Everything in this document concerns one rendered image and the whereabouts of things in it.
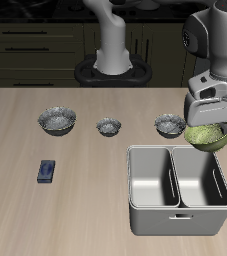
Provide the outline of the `dark kitchen cupboards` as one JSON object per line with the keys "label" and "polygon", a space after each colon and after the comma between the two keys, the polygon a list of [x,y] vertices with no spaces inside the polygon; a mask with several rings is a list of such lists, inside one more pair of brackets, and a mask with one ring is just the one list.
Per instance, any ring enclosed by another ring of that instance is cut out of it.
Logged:
{"label": "dark kitchen cupboards", "polygon": [[[126,48],[148,63],[150,87],[185,87],[195,57],[180,23],[128,23]],[[97,23],[0,23],[0,87],[77,87],[75,66],[100,48]]]}

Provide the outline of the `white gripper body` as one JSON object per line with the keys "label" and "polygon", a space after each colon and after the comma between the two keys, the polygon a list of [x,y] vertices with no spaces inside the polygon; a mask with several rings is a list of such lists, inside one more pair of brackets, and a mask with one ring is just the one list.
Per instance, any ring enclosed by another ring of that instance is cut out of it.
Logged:
{"label": "white gripper body", "polygon": [[227,101],[219,98],[195,100],[187,93],[184,118],[190,127],[227,122]]}

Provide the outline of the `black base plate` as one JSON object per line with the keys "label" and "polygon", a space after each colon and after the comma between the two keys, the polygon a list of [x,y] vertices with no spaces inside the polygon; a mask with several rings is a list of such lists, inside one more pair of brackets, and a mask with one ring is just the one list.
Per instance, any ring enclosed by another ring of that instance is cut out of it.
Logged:
{"label": "black base plate", "polygon": [[75,67],[74,76],[81,87],[91,88],[131,88],[145,87],[152,78],[151,67],[138,54],[131,54],[131,69],[120,75],[106,75],[94,68],[95,54],[88,54]]}

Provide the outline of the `green bowl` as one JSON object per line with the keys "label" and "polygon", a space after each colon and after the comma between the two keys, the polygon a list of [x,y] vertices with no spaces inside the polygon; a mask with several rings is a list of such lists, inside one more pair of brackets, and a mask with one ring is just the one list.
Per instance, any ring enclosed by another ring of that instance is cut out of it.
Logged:
{"label": "green bowl", "polygon": [[222,132],[220,124],[187,127],[184,138],[200,151],[217,152],[227,144],[227,133]]}

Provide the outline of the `dark blue flat box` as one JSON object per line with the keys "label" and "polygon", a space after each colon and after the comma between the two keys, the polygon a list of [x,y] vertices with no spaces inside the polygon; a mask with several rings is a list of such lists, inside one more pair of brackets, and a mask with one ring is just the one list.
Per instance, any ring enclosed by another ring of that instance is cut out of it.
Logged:
{"label": "dark blue flat box", "polygon": [[42,160],[37,176],[38,183],[51,183],[55,168],[54,160]]}

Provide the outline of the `white two-bin basket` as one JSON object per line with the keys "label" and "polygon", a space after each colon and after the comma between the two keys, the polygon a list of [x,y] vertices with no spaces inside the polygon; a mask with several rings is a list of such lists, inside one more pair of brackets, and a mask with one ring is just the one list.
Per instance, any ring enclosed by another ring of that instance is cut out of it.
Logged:
{"label": "white two-bin basket", "polygon": [[212,236],[227,218],[217,155],[187,145],[127,149],[129,219],[140,236]]}

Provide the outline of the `medium grey bowl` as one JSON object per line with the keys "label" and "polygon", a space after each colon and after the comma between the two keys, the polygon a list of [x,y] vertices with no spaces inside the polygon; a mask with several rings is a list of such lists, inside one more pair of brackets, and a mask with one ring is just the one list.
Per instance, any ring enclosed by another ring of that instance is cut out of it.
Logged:
{"label": "medium grey bowl", "polygon": [[162,137],[174,139],[184,132],[186,122],[178,115],[163,114],[155,119],[154,126]]}

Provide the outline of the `small grey fluted dish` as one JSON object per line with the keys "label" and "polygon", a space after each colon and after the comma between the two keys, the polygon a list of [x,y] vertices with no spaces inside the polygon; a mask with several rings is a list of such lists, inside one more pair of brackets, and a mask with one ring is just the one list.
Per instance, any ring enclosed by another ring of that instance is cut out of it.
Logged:
{"label": "small grey fluted dish", "polygon": [[96,124],[99,133],[106,137],[113,137],[118,134],[121,123],[114,118],[105,117]]}

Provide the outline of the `large grey bowl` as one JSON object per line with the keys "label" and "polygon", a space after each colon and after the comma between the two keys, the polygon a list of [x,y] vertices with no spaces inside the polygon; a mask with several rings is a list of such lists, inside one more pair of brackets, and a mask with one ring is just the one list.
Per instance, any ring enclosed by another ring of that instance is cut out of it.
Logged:
{"label": "large grey bowl", "polygon": [[38,124],[49,135],[64,136],[73,129],[76,119],[76,113],[72,109],[57,106],[41,113]]}

